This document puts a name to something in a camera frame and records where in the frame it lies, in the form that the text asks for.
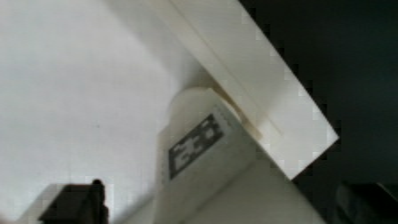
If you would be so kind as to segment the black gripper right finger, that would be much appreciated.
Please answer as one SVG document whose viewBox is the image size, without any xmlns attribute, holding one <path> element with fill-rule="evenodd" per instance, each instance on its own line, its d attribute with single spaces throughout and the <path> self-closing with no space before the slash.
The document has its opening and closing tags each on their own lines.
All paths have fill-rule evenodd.
<svg viewBox="0 0 398 224">
<path fill-rule="evenodd" d="M 398 184 L 339 185 L 333 224 L 398 224 Z"/>
</svg>

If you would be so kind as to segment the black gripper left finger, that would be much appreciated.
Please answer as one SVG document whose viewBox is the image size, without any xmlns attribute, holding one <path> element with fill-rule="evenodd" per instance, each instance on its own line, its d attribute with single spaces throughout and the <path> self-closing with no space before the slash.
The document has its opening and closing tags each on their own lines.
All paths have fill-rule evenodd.
<svg viewBox="0 0 398 224">
<path fill-rule="evenodd" d="M 42 224 L 108 224 L 104 185 L 99 179 L 90 184 L 67 184 L 38 216 Z"/>
</svg>

